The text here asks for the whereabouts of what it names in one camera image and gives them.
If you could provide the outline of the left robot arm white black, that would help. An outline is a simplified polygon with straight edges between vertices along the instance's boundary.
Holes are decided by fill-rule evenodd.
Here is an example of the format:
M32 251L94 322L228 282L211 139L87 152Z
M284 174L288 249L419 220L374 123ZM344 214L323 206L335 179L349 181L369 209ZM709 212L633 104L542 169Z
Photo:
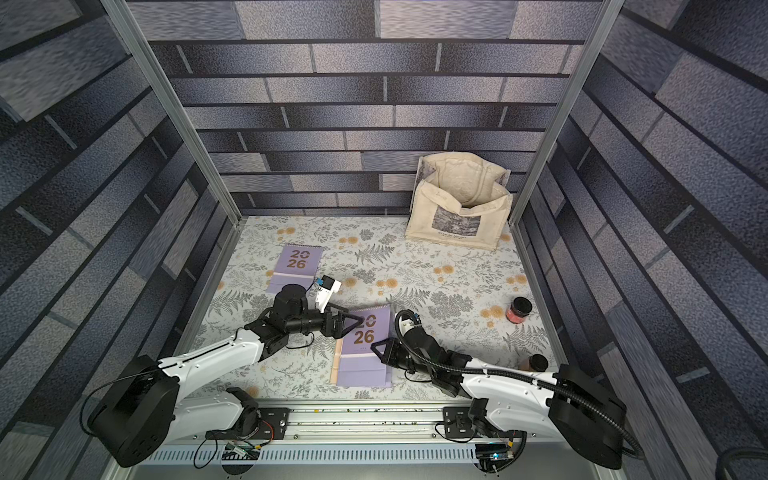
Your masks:
M341 339L361 326L363 317L331 303L337 289L321 288L311 309L304 287L286 285L272 306L224 340L159 361L135 358L105 384L84 430L122 467L141 463L168 441L198 433L214 440L248 440L263 429L272 431L273 423L262 419L257 401L241 388L205 398L191 395L233 370L270 358L293 334Z

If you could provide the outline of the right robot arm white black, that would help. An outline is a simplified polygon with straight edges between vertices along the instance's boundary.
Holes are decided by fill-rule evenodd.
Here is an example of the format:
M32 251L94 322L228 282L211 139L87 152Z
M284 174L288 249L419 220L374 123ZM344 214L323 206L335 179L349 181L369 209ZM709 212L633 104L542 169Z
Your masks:
M638 452L625 427L624 402L575 366L562 364L551 373L489 365L442 348L419 326L375 342L370 350L387 366L423 374L442 393L469 399L460 421L470 436L540 434L612 470L621 468L624 456Z

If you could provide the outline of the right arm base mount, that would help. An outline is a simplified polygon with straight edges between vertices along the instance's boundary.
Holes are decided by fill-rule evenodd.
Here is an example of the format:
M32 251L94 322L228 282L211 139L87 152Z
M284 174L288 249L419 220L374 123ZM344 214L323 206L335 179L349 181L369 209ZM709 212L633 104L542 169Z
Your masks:
M469 442L474 438L516 439L527 433L521 430L500 430L486 418L486 409L474 402L464 407L442 409L442 436L451 441Z

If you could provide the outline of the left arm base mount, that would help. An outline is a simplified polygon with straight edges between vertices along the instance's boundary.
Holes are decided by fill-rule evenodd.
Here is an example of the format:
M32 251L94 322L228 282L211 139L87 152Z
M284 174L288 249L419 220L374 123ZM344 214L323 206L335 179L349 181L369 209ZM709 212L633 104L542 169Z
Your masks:
M205 433L205 438L248 442L282 440L285 437L290 412L288 408L246 410L233 427L208 431Z

